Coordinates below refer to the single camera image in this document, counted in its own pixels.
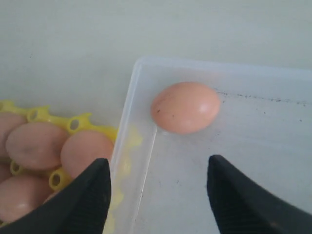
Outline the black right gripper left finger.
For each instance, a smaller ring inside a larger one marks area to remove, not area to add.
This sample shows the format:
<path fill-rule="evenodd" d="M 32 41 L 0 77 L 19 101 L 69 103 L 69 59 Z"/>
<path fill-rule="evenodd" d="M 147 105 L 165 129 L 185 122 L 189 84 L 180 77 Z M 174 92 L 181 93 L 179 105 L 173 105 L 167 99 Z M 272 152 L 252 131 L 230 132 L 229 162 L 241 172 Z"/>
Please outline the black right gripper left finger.
<path fill-rule="evenodd" d="M 107 159 L 98 158 L 65 189 L 30 214 L 0 229 L 2 234 L 100 234 L 112 195 Z"/>

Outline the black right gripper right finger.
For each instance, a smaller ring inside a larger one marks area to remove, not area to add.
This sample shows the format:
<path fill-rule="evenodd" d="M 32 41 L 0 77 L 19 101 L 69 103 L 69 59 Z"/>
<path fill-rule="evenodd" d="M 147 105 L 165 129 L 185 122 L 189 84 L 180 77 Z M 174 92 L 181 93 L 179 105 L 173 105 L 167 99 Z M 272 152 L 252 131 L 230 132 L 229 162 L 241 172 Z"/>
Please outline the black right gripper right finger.
<path fill-rule="evenodd" d="M 222 234 L 310 234 L 311 214 L 271 194 L 221 155 L 208 159 L 207 193 Z"/>

